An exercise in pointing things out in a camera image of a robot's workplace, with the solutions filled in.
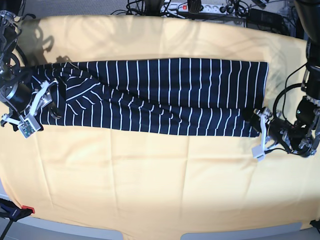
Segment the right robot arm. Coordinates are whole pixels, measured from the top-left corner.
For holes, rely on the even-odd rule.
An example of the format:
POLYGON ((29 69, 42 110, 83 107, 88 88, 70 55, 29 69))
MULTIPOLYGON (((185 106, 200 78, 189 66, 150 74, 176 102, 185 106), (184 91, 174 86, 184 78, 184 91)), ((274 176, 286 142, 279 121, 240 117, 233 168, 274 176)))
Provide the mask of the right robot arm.
POLYGON ((266 62, 163 58, 22 67, 22 30, 0 13, 0 124, 25 138, 44 125, 177 136, 267 138, 266 62))

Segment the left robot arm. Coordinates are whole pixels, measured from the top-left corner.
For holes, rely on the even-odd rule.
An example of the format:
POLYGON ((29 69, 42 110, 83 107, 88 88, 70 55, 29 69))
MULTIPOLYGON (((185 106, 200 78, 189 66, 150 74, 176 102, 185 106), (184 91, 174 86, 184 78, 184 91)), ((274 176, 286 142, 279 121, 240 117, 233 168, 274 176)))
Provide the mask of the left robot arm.
POLYGON ((276 150, 277 145, 287 154, 307 158, 315 155, 320 144, 320 2, 296 0, 294 6, 308 36, 305 72, 301 83, 284 86, 272 109, 263 107, 250 111, 247 121, 261 134, 260 144, 251 150, 259 161, 276 150), (296 109, 296 121, 290 123, 284 112, 277 110, 277 105, 295 88, 300 88, 305 95, 296 109))

